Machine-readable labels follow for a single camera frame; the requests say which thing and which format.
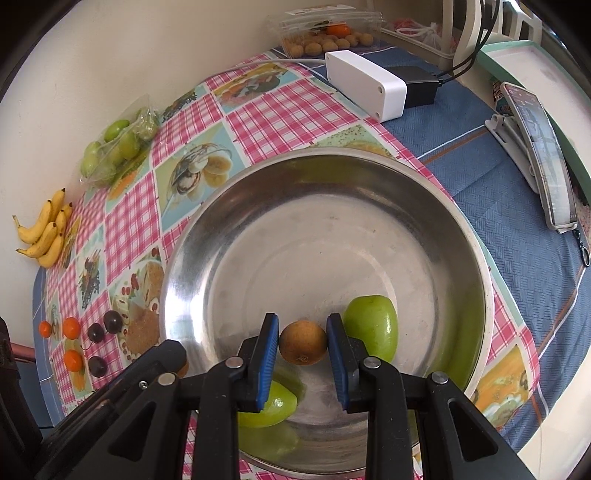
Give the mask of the dark plum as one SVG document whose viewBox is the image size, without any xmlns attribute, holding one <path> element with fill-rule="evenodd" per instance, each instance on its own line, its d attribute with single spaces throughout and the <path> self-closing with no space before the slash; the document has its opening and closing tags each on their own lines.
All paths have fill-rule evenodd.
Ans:
<svg viewBox="0 0 591 480">
<path fill-rule="evenodd" d="M 87 328 L 86 336 L 90 342 L 98 344 L 104 340 L 105 330 L 100 323 L 93 323 Z"/>
<path fill-rule="evenodd" d="M 122 331 L 123 319 L 119 312 L 109 310 L 103 315 L 103 324 L 110 334 L 118 334 Z"/>
<path fill-rule="evenodd" d="M 95 378 L 102 378 L 108 372 L 108 365 L 101 357 L 93 356 L 88 359 L 87 364 L 89 373 Z"/>
</svg>

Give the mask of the large orange tangerine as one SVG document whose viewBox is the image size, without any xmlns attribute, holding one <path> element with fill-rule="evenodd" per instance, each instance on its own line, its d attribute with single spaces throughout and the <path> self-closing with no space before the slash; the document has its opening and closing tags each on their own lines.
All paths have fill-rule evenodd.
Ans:
<svg viewBox="0 0 591 480">
<path fill-rule="evenodd" d="M 72 373 L 80 372 L 84 368 L 81 354 L 73 349 L 64 352 L 63 362 L 66 369 Z"/>
</svg>

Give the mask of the brown longan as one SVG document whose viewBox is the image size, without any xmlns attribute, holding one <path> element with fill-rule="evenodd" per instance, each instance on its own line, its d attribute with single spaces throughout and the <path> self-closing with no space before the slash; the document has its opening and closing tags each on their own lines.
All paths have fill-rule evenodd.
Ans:
<svg viewBox="0 0 591 480">
<path fill-rule="evenodd" d="M 310 320 L 298 320 L 283 329 L 279 338 L 280 354 L 287 363 L 311 366 L 325 357 L 328 336 L 325 330 Z"/>
</svg>

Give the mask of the brown round longan fruit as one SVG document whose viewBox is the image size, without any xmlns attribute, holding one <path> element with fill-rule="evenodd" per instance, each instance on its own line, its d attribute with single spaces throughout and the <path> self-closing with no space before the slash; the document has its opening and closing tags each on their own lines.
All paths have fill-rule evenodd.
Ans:
<svg viewBox="0 0 591 480">
<path fill-rule="evenodd" d="M 185 362 L 184 365 L 177 371 L 177 376 L 179 378 L 183 378 L 187 374 L 188 368 L 189 365 L 187 362 Z"/>
</svg>

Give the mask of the bag of green fruits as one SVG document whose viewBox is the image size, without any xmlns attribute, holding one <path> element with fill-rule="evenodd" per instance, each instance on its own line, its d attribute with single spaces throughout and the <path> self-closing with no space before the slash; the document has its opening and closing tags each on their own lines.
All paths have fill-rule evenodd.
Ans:
<svg viewBox="0 0 591 480">
<path fill-rule="evenodd" d="M 79 182 L 111 187 L 143 162 L 159 129 L 150 97 L 140 96 L 85 147 L 78 163 Z"/>
</svg>

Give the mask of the orange tangerine upper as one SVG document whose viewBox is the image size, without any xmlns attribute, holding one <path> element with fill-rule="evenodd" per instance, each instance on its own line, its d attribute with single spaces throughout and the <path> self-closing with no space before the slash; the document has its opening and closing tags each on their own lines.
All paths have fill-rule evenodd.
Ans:
<svg viewBox="0 0 591 480">
<path fill-rule="evenodd" d="M 76 340 L 80 336 L 81 326 L 75 317 L 67 317 L 62 322 L 62 334 L 69 340 Z"/>
</svg>

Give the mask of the pink checkered fruit tablecloth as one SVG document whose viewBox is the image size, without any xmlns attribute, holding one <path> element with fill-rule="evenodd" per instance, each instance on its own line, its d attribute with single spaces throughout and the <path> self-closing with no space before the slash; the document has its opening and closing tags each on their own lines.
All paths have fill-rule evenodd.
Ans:
<svg viewBox="0 0 591 480">
<path fill-rule="evenodd" d="M 267 52 L 176 100 L 137 164 L 111 187 L 91 189 L 72 204 L 60 258 L 35 286 L 35 314 L 52 327 L 36 347 L 54 420 L 107 381 L 69 371 L 67 351 L 104 359 L 107 378 L 136 358 L 127 331 L 93 343 L 85 335 L 66 337 L 64 321 L 73 317 L 88 327 L 114 309 L 131 325 L 157 312 L 164 269 L 199 206 L 250 165 L 317 146 L 373 152 L 432 178 L 393 134 L 324 79 L 303 66 L 280 65 Z"/>
</svg>

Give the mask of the green fruit left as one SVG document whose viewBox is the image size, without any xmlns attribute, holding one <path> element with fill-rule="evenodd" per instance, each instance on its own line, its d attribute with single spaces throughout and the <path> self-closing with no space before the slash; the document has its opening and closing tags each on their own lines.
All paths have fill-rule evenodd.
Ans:
<svg viewBox="0 0 591 480">
<path fill-rule="evenodd" d="M 269 398 L 259 413 L 238 412 L 238 425 L 243 428 L 267 428 L 280 424 L 297 410 L 297 396 L 280 383 L 270 385 Z"/>
</svg>

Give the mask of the green fruit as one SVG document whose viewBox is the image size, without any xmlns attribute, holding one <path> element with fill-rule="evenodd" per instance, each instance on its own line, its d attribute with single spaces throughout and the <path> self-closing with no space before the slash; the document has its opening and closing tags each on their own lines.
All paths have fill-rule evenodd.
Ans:
<svg viewBox="0 0 591 480">
<path fill-rule="evenodd" d="M 371 356 L 386 362 L 394 360 L 399 324 L 390 298 L 383 295 L 356 297 L 346 307 L 342 323 L 346 334 L 362 340 Z"/>
<path fill-rule="evenodd" d="M 267 428 L 280 424 L 297 410 L 297 396 L 280 383 L 270 385 L 269 398 L 259 413 L 238 412 L 238 425 L 243 428 Z"/>
</svg>

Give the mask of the green fruit right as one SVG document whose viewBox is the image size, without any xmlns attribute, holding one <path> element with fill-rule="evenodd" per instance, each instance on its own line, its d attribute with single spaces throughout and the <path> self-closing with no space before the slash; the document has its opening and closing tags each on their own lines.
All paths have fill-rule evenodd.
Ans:
<svg viewBox="0 0 591 480">
<path fill-rule="evenodd" d="M 346 307 L 342 323 L 346 334 L 362 340 L 371 356 L 386 362 L 394 360 L 399 324 L 390 298 L 383 295 L 356 297 Z"/>
</svg>

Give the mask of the yellow banana bunch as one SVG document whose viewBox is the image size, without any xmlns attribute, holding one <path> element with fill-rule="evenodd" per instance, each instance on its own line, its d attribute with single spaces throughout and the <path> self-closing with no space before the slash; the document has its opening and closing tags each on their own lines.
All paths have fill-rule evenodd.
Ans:
<svg viewBox="0 0 591 480">
<path fill-rule="evenodd" d="M 16 215 L 12 216 L 19 241 L 23 247 L 16 252 L 35 260 L 43 269 L 52 268 L 65 245 L 65 230 L 73 211 L 73 204 L 66 201 L 66 189 L 55 191 L 46 200 L 33 226 L 25 227 Z"/>
</svg>

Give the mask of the round steel tray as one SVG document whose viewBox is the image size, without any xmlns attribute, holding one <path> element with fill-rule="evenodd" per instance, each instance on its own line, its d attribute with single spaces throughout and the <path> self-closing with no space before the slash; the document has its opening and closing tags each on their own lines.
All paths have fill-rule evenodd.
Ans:
<svg viewBox="0 0 591 480">
<path fill-rule="evenodd" d="M 281 327 L 324 325 L 370 295 L 394 304 L 394 366 L 420 377 L 442 371 L 475 391 L 494 289 L 464 215 L 396 160 L 304 149 L 242 171 L 197 209 L 166 268 L 160 329 L 200 374 L 235 355 L 266 314 Z"/>
</svg>

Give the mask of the white plastic box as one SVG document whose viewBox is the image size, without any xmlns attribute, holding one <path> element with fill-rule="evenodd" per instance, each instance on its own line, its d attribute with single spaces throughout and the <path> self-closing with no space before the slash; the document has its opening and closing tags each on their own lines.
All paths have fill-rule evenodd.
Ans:
<svg viewBox="0 0 591 480">
<path fill-rule="evenodd" d="M 408 87 L 404 80 L 380 65 L 341 50 L 325 53 L 329 83 L 383 123 L 403 116 Z"/>
</svg>

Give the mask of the white chair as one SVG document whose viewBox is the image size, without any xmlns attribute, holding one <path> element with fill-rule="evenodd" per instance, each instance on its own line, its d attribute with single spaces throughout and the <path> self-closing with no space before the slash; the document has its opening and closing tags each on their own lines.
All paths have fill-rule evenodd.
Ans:
<svg viewBox="0 0 591 480">
<path fill-rule="evenodd" d="M 367 1 L 385 24 L 382 37 L 444 70 L 478 41 L 542 40 L 542 20 L 521 1 Z"/>
</svg>

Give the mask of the clear box of longans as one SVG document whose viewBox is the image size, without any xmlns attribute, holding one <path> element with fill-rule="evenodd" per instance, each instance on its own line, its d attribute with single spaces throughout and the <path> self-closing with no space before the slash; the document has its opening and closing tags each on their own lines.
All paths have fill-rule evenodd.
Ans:
<svg viewBox="0 0 591 480">
<path fill-rule="evenodd" d="M 290 10 L 266 19 L 283 53 L 294 59 L 377 48 L 384 24 L 381 13 L 346 4 Z"/>
</svg>

